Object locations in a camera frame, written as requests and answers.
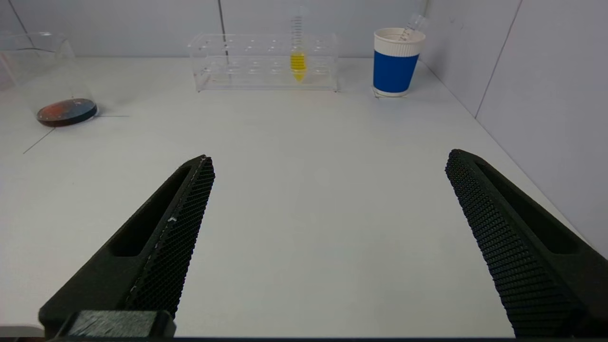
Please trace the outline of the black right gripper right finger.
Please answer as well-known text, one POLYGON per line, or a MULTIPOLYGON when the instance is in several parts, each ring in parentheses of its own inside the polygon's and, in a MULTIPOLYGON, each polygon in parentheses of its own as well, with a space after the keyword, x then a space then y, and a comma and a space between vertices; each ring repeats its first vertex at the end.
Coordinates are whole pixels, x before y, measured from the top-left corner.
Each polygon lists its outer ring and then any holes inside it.
POLYGON ((608 262, 479 156, 445 172, 517 338, 608 333, 608 262))

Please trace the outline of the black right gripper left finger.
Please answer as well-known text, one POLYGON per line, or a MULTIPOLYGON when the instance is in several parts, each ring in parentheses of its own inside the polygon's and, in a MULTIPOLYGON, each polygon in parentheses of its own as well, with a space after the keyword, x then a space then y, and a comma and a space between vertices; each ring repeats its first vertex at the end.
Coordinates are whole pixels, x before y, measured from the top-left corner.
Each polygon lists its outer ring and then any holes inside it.
POLYGON ((163 310, 174 318, 214 179, 209 156, 180 165, 41 307, 44 336, 82 310, 163 310))

